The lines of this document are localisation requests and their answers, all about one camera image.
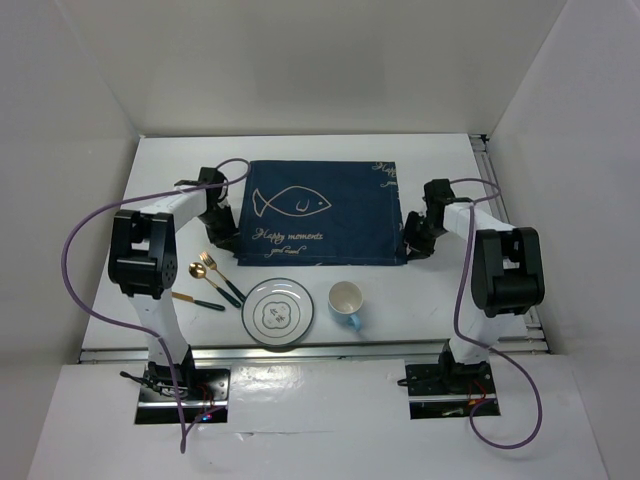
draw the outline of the green handle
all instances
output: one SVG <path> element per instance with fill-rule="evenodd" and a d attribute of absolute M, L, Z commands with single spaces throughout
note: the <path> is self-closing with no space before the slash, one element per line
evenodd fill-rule
<path fill-rule="evenodd" d="M 224 305 L 218 305 L 217 303 L 203 302 L 202 300 L 194 300 L 193 303 L 200 305 L 201 307 L 210 308 L 211 310 L 218 310 L 219 312 L 224 312 L 226 310 Z"/>
<path fill-rule="evenodd" d="M 241 308 L 242 304 L 235 299 L 235 297 L 233 297 L 230 293 L 228 293 L 226 290 L 224 290 L 223 288 L 218 287 L 218 292 L 220 292 L 220 295 L 222 295 L 224 298 L 227 299 L 227 301 L 233 305 L 236 308 Z"/>
<path fill-rule="evenodd" d="M 227 282 L 227 285 L 229 285 L 229 288 L 233 291 L 233 293 L 236 294 L 236 297 L 238 297 L 238 300 L 244 303 L 247 297 L 243 295 L 243 293 L 238 289 L 238 287 L 236 287 L 233 283 L 231 283 L 230 280 L 225 280 L 225 282 Z"/>

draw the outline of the gold spoon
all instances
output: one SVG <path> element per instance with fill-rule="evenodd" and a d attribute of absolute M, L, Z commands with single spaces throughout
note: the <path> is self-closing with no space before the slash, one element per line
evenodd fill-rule
<path fill-rule="evenodd" d="M 227 301 L 231 305 L 233 305 L 236 308 L 242 307 L 242 304 L 238 300 L 236 300 L 230 293 L 228 293 L 226 290 L 220 288 L 218 285 L 216 285 L 215 283 L 213 283 L 211 280 L 209 280 L 207 278 L 207 269 L 201 263 L 194 262 L 194 263 L 190 264 L 189 265 L 189 274 L 193 278 L 204 278 L 207 282 L 209 282 L 209 285 L 211 285 L 213 288 L 218 290 L 220 295 L 222 295 L 224 298 L 226 298 Z"/>

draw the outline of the white plate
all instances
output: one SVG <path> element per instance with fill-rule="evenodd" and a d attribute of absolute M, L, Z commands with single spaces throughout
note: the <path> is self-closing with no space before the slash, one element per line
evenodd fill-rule
<path fill-rule="evenodd" d="M 313 321 L 313 300 L 294 280 L 271 278 L 256 285 L 242 306 L 242 324 L 256 341 L 283 346 L 302 337 Z"/>

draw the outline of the metal base plate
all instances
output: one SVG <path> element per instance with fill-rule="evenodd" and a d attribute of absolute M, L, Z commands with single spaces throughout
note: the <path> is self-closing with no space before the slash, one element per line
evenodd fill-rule
<path fill-rule="evenodd" d="M 229 398 L 230 371 L 226 368 L 198 369 L 195 384 L 182 401 L 185 420 L 191 423 L 197 415 L 214 406 L 224 407 L 202 419 L 201 423 L 226 423 Z M 173 396 L 162 395 L 141 386 L 138 396 L 137 425 L 163 425 L 179 423 L 178 409 Z"/>
<path fill-rule="evenodd" d="M 405 367 L 411 419 L 468 417 L 477 402 L 484 402 L 474 416 L 500 415 L 500 407 L 489 366 L 485 376 L 464 384 L 445 385 L 438 364 L 409 364 Z"/>

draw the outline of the coffee cup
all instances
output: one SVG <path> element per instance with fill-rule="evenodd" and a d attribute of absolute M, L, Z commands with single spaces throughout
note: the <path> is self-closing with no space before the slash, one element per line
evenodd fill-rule
<path fill-rule="evenodd" d="M 329 311 L 333 319 L 356 332 L 362 327 L 358 317 L 362 302 L 362 292 L 355 283 L 338 282 L 329 291 Z"/>

